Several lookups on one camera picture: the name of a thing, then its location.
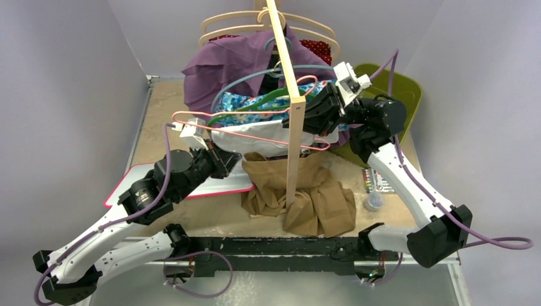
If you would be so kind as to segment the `tan pleated skirt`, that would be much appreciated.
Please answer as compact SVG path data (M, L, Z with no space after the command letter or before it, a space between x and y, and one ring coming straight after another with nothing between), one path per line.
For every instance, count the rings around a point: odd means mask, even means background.
M285 159L267 159L257 152L245 154L242 168L254 183L242 195L241 206L251 215L276 217L285 213L283 230L296 235L334 237L354 230L357 209L350 189L343 187L314 153L299 161L295 197L286 202Z

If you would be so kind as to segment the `pink wire hanger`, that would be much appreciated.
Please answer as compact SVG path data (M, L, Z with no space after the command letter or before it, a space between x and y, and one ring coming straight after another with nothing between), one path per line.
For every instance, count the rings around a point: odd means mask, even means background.
M238 153L258 152L266 157L282 156L290 144L282 120L289 118L290 97L285 87L257 97L225 92L221 108L207 113L209 121L200 122L205 112L177 111L172 120L183 129L207 131L222 149Z

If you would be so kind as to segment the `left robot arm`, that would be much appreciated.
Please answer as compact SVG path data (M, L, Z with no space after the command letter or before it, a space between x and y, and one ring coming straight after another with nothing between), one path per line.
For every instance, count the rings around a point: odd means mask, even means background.
M33 256L40 279L34 289L38 305L73 305L91 296L110 279L151 261L193 257L182 226L169 224L150 238L119 247L126 237L170 213L207 179L223 179L241 160L206 140L199 149L167 150L146 175L132 183L116 205L74 241Z

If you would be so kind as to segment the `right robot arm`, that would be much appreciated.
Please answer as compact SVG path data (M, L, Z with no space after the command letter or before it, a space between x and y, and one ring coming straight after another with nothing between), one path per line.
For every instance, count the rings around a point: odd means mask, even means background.
M387 94L347 96L328 83L310 99L302 130L326 136L341 124L355 125L350 130L352 152L383 176L415 221L413 228L380 222L360 231L360 255L374 259L382 251L401 252L431 268L465 246L473 214L442 196L407 160L397 138L406 118L404 103Z

